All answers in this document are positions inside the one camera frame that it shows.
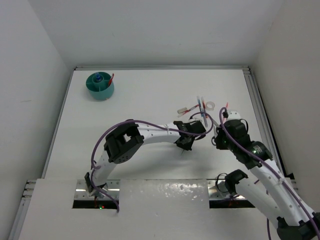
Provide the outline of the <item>red gel pen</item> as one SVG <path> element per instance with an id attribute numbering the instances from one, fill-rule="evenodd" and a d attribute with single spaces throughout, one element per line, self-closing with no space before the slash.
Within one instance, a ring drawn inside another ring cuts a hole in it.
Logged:
<path id="1" fill-rule="evenodd" d="M 111 78 L 108 81 L 108 86 L 110 86 L 112 84 L 113 78 L 114 78 L 115 74 L 112 73 Z"/>

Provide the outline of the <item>blue cap glue bottle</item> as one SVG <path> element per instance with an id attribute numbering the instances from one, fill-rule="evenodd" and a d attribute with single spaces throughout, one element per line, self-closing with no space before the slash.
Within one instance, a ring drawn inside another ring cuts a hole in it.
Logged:
<path id="1" fill-rule="evenodd" d="M 103 77 L 98 73 L 98 72 L 96 72 L 95 73 L 95 81 L 97 82 L 97 83 L 99 83 L 99 82 L 101 82 L 103 80 Z"/>

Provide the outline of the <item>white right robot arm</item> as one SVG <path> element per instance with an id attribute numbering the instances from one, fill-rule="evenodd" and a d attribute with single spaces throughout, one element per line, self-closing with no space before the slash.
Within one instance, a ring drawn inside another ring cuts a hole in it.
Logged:
<path id="1" fill-rule="evenodd" d="M 268 148 L 251 140 L 240 119 L 222 123 L 214 142 L 218 150 L 231 151 L 265 188 L 258 189 L 246 173 L 237 169 L 224 178 L 229 194 L 245 197 L 273 224 L 282 240 L 311 240 L 320 236 L 320 214 L 289 185 Z"/>

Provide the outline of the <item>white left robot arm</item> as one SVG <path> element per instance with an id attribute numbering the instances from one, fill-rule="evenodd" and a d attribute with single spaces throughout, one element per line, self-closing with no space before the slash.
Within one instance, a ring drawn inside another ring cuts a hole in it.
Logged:
<path id="1" fill-rule="evenodd" d="M 130 160 L 140 147 L 170 143 L 190 151 L 196 138 L 205 136 L 206 129 L 200 120 L 156 125 L 128 119 L 112 126 L 98 139 L 90 156 L 90 171 L 84 177 L 89 196 L 101 195 L 116 165 Z"/>

